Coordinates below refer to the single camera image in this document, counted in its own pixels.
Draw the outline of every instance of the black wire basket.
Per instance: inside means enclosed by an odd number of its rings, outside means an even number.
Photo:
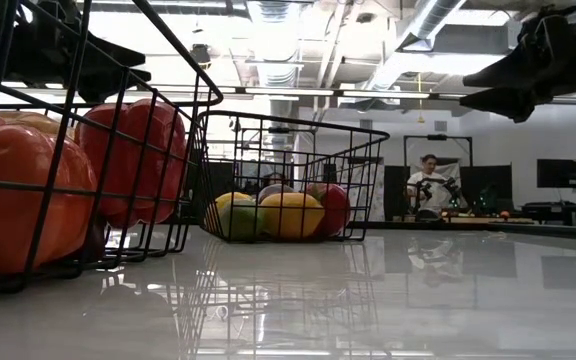
[[[148,85],[149,73],[130,68],[145,56],[88,32],[92,1],[84,1],[81,12],[69,8],[73,4],[0,1],[0,94],[23,102],[0,104],[3,292],[20,291],[37,279],[75,278],[86,269],[181,252],[188,233],[182,223],[199,174],[193,168],[206,144],[208,119],[198,114],[223,100],[146,0],[134,4],[196,74],[188,101],[171,102]],[[27,67],[28,56],[63,61],[59,71],[45,66],[43,72]],[[65,103],[50,104],[2,85],[23,81],[45,88],[32,79],[61,81]],[[126,90],[134,86],[147,95],[125,104]],[[75,104],[76,93],[87,103]],[[102,104],[113,94],[116,102]],[[113,186],[117,181],[121,186]],[[157,225],[164,221],[167,228]],[[140,231],[131,230],[140,222]]]
[[[220,157],[202,147],[202,229],[229,242],[364,239],[387,133],[232,111],[199,117],[208,116],[232,133]],[[324,132],[337,149],[317,149]]]

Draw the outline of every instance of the man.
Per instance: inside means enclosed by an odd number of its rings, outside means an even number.
[[[440,174],[435,172],[435,168],[437,167],[437,157],[433,154],[428,154],[421,159],[422,170],[418,173],[412,174],[410,179],[408,179],[407,188],[406,188],[406,196],[410,199],[410,203],[414,205],[414,201],[417,196],[417,188],[415,184],[417,184],[422,179],[431,178],[437,180],[446,180]],[[441,211],[443,206],[442,204],[442,197],[438,196],[441,184],[437,182],[430,182],[430,193],[433,195],[430,199],[426,198],[426,194],[421,192],[419,194],[419,202],[420,202],[420,209],[430,209],[435,211]]]

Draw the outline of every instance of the apple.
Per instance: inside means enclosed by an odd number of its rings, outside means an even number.
[[[350,222],[350,200],[341,186],[336,184],[309,184],[306,194],[317,199],[326,214],[317,229],[320,236],[338,235]]]

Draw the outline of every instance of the laboratory room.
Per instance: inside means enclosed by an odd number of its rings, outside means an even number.
[[[0,359],[576,359],[576,0],[0,0]]]

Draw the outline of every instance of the black monitor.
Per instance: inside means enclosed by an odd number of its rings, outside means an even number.
[[[576,160],[537,160],[538,188],[576,189]]]

